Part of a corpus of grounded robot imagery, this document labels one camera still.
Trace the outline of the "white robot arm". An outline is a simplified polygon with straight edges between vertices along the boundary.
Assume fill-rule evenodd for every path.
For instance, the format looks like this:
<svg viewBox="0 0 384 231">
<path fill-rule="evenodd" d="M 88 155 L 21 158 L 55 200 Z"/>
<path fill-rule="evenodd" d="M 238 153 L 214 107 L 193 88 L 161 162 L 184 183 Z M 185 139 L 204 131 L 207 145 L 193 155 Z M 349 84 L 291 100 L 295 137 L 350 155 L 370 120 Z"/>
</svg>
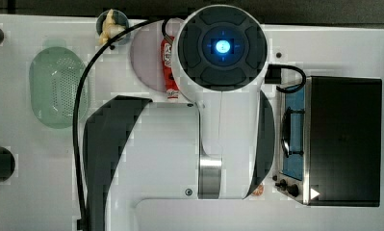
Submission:
<svg viewBox="0 0 384 231">
<path fill-rule="evenodd" d="M 86 122 L 90 231 L 138 231 L 146 199 L 244 199 L 268 174 L 261 86 L 269 48 L 260 23 L 234 6 L 187 17 L 171 68 L 184 102 L 119 95 Z"/>
</svg>

